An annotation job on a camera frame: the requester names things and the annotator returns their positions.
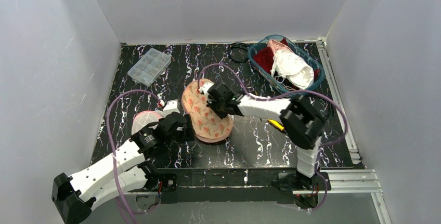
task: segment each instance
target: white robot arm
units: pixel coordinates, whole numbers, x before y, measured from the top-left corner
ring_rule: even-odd
[[[257,101],[244,93],[234,94],[220,82],[204,83],[199,92],[208,95],[207,106],[221,118],[232,114],[281,122],[298,147],[297,171],[307,178],[314,176],[325,118],[306,98],[266,101],[267,98],[255,97],[261,99]]]
[[[147,159],[166,152],[173,142],[194,140],[191,118],[180,114],[177,100],[170,101],[163,112],[164,118],[133,134],[116,150],[116,156],[109,154],[80,172],[55,177],[52,201],[66,224],[81,223],[99,205],[119,195],[114,159],[123,192],[152,190],[158,185],[160,173]]]

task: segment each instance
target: plastic bowl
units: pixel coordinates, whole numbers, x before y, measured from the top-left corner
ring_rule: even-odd
[[[257,71],[259,71],[259,73],[266,79],[269,81],[270,85],[273,86],[277,91],[279,91],[280,93],[287,93],[290,90],[286,89],[285,86],[278,82],[277,80],[275,80],[270,74],[268,74],[259,64],[257,64],[256,61],[254,61],[253,57],[254,55],[256,55],[259,51],[261,51],[262,49],[267,47],[267,42],[270,39],[274,39],[275,41],[282,41],[283,40],[283,36],[282,35],[270,35],[265,37],[263,40],[259,41],[258,43],[252,45],[249,49],[248,49],[248,59],[251,62],[251,65],[257,69]],[[323,70],[323,66],[320,65],[319,62],[317,62],[317,60],[315,60],[313,57],[311,57],[310,55],[308,55],[304,50],[302,50],[301,48],[299,48],[298,46],[294,45],[294,43],[292,43],[288,38],[287,39],[287,43],[288,46],[291,48],[291,50],[293,50],[293,52],[297,55],[299,55],[301,58],[303,58],[306,63],[308,65],[310,65],[313,70],[317,70],[320,69],[320,74],[318,75],[317,80],[315,80],[315,82],[309,86],[308,88],[306,88],[306,90],[315,90],[320,83],[325,79],[325,72]]]

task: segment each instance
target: coiled black cable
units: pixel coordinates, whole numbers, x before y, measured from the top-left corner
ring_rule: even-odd
[[[247,44],[247,43],[242,43],[242,42],[234,42],[234,43],[230,44],[230,45],[228,46],[228,49],[227,49],[228,57],[229,57],[232,61],[234,61],[234,62],[236,62],[236,63],[245,63],[245,62],[247,62],[247,61],[248,61],[248,54],[245,54],[245,58],[244,58],[244,59],[234,59],[234,58],[231,56],[231,50],[233,50],[233,49],[235,49],[235,48],[236,48],[236,49],[242,49],[242,50],[248,52],[248,48],[250,48],[250,45]]]

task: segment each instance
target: red cloth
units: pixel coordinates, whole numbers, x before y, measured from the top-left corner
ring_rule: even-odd
[[[281,43],[288,46],[288,42],[286,38],[283,38]],[[257,64],[259,64],[263,68],[263,70],[265,70],[268,74],[271,74],[271,68],[273,68],[273,63],[274,63],[273,57],[274,54],[273,54],[273,50],[271,50],[271,47],[266,47],[261,51],[259,51],[258,53],[256,53],[253,59],[254,61],[256,61]],[[320,72],[321,72],[320,69],[314,70],[314,81],[318,79]],[[288,83],[286,84],[287,86],[291,86],[294,89],[298,90],[298,88],[292,85],[288,80],[285,81]]]

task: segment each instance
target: clear plastic box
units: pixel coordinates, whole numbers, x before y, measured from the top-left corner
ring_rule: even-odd
[[[130,68],[128,75],[137,83],[150,86],[172,62],[172,57],[151,48]]]
[[[268,74],[259,64],[257,64],[256,61],[254,61],[253,57],[256,55],[259,51],[267,47],[267,42],[270,39],[274,39],[276,41],[282,41],[284,37],[282,35],[270,35],[265,37],[263,40],[259,41],[258,43],[252,45],[250,48],[248,48],[248,59],[250,60],[253,67],[255,67],[259,73],[266,78],[266,80],[269,81],[271,86],[273,86],[276,90],[278,90],[280,93],[287,93],[289,90],[287,90],[284,85],[277,80],[275,80],[270,74]],[[306,63],[311,66],[314,70],[320,69],[320,74],[318,75],[318,78],[315,80],[315,82],[306,88],[307,90],[314,90],[316,89],[320,83],[325,79],[325,71],[323,67],[320,65],[319,62],[317,62],[314,58],[312,58],[310,55],[308,55],[304,50],[299,48],[298,46],[294,45],[288,38],[287,43],[288,46],[293,50],[293,52],[297,55],[299,55],[301,58],[303,58]]]

